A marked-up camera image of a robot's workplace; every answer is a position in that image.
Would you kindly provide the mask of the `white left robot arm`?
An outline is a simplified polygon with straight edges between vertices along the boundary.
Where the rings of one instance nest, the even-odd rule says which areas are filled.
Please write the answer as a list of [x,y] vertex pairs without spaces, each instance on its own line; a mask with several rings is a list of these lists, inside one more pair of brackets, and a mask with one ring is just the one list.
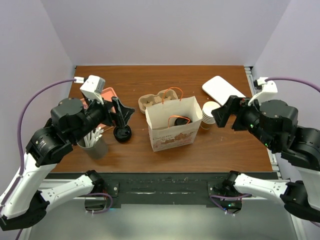
[[99,196],[105,181],[89,170],[64,185],[39,190],[46,176],[73,147],[98,125],[124,128],[128,125],[133,107],[125,106],[118,97],[111,101],[92,100],[84,108],[78,98],[65,98],[51,111],[45,127],[37,130],[26,146],[24,166],[1,196],[0,227],[3,231],[26,229],[41,221],[47,212],[84,195]]

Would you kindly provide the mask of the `black plastic cup lid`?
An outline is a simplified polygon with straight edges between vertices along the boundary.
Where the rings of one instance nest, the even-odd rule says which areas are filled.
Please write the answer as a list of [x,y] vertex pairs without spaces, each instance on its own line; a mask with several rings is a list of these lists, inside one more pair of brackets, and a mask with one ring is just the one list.
[[182,126],[191,123],[192,120],[188,117],[177,117],[174,121],[174,126]]

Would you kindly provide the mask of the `stack of black lids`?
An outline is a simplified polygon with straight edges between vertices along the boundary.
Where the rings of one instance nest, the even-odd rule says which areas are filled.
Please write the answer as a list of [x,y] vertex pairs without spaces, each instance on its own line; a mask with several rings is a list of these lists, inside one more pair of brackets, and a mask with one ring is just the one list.
[[132,130],[129,125],[123,128],[116,126],[113,130],[113,135],[119,143],[124,143],[132,137]]

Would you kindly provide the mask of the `cardboard two-cup carrier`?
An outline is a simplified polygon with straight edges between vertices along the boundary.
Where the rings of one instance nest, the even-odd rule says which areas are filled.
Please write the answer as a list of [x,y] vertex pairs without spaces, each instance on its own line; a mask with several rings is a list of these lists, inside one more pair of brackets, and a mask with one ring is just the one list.
[[169,89],[168,91],[165,89],[159,91],[157,94],[146,94],[141,96],[138,99],[138,106],[140,111],[145,114],[147,107],[159,104],[162,102],[162,100],[165,102],[176,99],[178,99],[178,95],[173,89]]

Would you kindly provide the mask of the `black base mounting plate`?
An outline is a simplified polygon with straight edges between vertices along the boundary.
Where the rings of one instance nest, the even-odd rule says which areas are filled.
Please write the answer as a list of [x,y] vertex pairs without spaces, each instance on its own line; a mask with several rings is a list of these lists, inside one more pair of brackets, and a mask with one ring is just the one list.
[[203,205],[213,207],[210,195],[220,189],[228,173],[101,173],[101,186],[93,193],[107,193],[113,208],[123,205]]

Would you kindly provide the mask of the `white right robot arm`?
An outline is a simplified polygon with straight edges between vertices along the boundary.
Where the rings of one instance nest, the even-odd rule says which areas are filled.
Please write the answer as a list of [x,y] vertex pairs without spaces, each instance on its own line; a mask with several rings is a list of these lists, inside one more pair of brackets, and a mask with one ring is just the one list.
[[320,221],[320,131],[298,125],[298,109],[282,100],[259,103],[232,95],[220,108],[212,110],[216,125],[225,127],[235,115],[234,131],[248,131],[273,154],[279,153],[295,167],[301,180],[272,182],[230,171],[222,182],[223,198],[253,195],[275,201],[297,218]]

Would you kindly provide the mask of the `aluminium frame rail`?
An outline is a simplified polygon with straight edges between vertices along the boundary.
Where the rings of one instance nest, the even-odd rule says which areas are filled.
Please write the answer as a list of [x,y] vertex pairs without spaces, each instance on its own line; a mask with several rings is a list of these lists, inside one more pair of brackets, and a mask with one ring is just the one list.
[[[202,84],[221,76],[246,96],[251,95],[246,69],[242,65],[125,65],[77,66],[77,76],[97,75],[106,80],[119,98],[131,107],[140,96],[179,87],[187,97],[195,96],[200,104],[210,98]],[[103,174],[154,177],[220,175],[230,170],[280,176],[280,161],[249,133],[234,132],[229,127],[200,129],[195,142],[177,148],[153,152],[145,116],[137,111],[129,121],[133,131],[127,143],[118,143],[108,131],[105,139],[110,153],[101,160],[91,160],[77,147],[65,157],[54,177],[70,177],[94,169]]]

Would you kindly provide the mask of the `brown paper takeout bag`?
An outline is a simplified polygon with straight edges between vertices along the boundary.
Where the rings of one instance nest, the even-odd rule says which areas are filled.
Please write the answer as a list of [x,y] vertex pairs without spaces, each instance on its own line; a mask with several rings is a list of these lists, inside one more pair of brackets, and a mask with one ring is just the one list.
[[[151,148],[159,152],[175,147],[192,144],[202,122],[202,110],[195,96],[183,97],[178,87],[168,90],[180,90],[180,97],[175,100],[162,100],[145,110]],[[185,117],[192,120],[185,125],[174,126],[176,118]]]

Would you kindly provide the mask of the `grey cup with stirrers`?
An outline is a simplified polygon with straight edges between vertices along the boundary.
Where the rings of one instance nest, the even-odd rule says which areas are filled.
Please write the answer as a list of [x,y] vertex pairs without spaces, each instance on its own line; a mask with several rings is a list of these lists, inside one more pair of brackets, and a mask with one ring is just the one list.
[[108,145],[103,139],[104,129],[98,126],[81,138],[77,145],[93,160],[103,158],[108,152]]

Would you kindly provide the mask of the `stack of paper cups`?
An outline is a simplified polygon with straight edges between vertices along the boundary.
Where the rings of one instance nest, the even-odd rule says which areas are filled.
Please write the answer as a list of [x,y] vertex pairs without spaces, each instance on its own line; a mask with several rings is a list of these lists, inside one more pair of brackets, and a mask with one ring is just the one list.
[[215,123],[216,119],[212,115],[212,111],[220,108],[221,106],[215,101],[207,101],[202,107],[202,122],[201,128],[209,130]]

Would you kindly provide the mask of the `white rectangular tray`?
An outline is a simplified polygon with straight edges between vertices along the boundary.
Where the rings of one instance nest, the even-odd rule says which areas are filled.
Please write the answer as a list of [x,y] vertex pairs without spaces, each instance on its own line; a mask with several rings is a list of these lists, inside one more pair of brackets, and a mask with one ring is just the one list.
[[221,76],[214,76],[202,85],[202,90],[221,106],[230,96],[245,98],[246,96]]

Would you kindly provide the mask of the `orange plastic tray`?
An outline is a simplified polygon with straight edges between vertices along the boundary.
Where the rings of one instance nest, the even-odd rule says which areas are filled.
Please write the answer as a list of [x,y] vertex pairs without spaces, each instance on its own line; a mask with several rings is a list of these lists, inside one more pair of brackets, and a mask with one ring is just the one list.
[[[112,101],[112,97],[117,97],[117,94],[116,94],[115,90],[112,87],[107,87],[107,88],[102,90],[101,97],[104,100],[111,102]],[[85,99],[82,98],[81,102],[83,104],[84,109],[86,110],[88,108],[88,105],[87,105]]]

